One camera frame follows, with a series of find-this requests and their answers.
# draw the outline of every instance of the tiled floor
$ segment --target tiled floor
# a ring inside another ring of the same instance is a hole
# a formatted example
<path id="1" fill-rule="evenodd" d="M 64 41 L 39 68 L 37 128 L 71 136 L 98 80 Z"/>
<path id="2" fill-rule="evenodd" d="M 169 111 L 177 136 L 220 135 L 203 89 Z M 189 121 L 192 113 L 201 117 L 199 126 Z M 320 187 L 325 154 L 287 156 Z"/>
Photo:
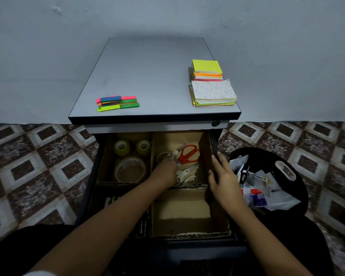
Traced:
<path id="1" fill-rule="evenodd" d="M 221 152 L 245 146 L 272 151 L 301 174 L 307 216 L 345 275 L 345 122 L 230 123 Z M 37 223 L 74 223 L 97 148 L 83 126 L 0 125 L 0 240 Z"/>

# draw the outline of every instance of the open drawer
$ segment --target open drawer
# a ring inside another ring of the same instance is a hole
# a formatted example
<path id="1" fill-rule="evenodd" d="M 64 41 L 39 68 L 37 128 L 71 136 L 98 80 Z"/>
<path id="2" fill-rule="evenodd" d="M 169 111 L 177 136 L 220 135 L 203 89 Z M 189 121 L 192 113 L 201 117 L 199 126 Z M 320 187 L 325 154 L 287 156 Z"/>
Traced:
<path id="1" fill-rule="evenodd" d="M 208 169 L 212 169 L 212 162 L 207 159 L 210 159 L 212 152 L 216 152 L 216 139 L 220 133 L 221 130 L 149 134 L 152 151 L 149 157 L 144 158 L 148 167 L 147 176 L 156 167 L 156 157 L 159 153 L 176 149 L 182 143 L 188 142 L 197 145 L 200 150 L 200 167 L 195 172 L 199 184 L 188 188 L 173 187 L 162 193 L 137 223 L 123 247 L 132 246 L 137 252 L 138 248 L 145 250 L 147 246 L 149 253 L 145 254 L 145 257 L 151 256 L 153 259 L 160 256 L 157 251 L 161 250 L 165 253 L 179 250 L 179 256 L 184 260 L 231 258 L 245 252 L 243 238 L 236 225 L 228 220 L 207 188 L 207 172 Z M 124 195 L 138 185 L 138 183 L 115 181 L 114 168 L 118 156 L 113 151 L 113 144 L 118 138 L 125 136 L 118 134 L 102 136 L 83 199 L 82 211 L 77 220 L 78 224 L 101 211 L 107 198 Z M 205 252 L 205 255 L 192 254 L 192 249 Z"/>

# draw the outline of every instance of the white scissors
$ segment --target white scissors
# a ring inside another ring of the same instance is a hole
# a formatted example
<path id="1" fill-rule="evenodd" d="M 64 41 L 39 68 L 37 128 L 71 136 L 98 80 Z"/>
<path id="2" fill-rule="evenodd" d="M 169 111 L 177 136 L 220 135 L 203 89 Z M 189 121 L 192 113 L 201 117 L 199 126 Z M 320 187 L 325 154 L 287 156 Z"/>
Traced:
<path id="1" fill-rule="evenodd" d="M 175 156 L 179 154 L 179 152 L 186 146 L 186 143 L 184 143 L 182 146 L 180 146 L 178 149 L 172 151 L 172 152 L 162 152 L 158 154 L 156 157 L 156 163 L 162 162 L 165 156 L 169 158 L 169 160 L 175 160 Z"/>
<path id="2" fill-rule="evenodd" d="M 175 184 L 175 187 L 190 187 L 196 184 L 198 181 L 197 176 L 195 175 L 189 176 L 189 173 L 191 173 L 194 169 L 196 169 L 198 165 L 199 164 L 197 163 L 188 167 L 187 169 L 183 171 L 178 170 L 176 172 L 176 178 L 178 182 Z"/>

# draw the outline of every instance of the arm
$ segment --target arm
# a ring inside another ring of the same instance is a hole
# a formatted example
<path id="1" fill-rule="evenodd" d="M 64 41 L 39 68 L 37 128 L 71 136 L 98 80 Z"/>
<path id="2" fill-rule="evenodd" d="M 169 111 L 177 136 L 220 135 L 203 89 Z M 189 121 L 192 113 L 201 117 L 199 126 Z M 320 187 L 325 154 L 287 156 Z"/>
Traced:
<path id="1" fill-rule="evenodd" d="M 243 231 L 250 248 L 267 275 L 312 275 L 285 246 L 257 219 L 245 204 L 237 177 L 221 153 L 221 164 L 212 156 L 218 184 L 209 171 L 213 195 Z"/>
<path id="2" fill-rule="evenodd" d="M 177 164 L 164 159 L 151 176 L 57 244 L 31 271 L 101 275 L 156 197 L 176 183 Z"/>

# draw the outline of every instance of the white wall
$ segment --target white wall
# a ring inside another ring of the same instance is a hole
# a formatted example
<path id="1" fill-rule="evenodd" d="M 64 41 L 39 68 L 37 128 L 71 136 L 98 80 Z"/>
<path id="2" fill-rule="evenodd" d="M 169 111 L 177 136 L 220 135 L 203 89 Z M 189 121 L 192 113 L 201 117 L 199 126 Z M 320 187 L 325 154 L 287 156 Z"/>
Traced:
<path id="1" fill-rule="evenodd" d="M 0 122 L 68 123 L 129 34 L 203 36 L 241 121 L 345 121 L 345 0 L 0 0 Z"/>

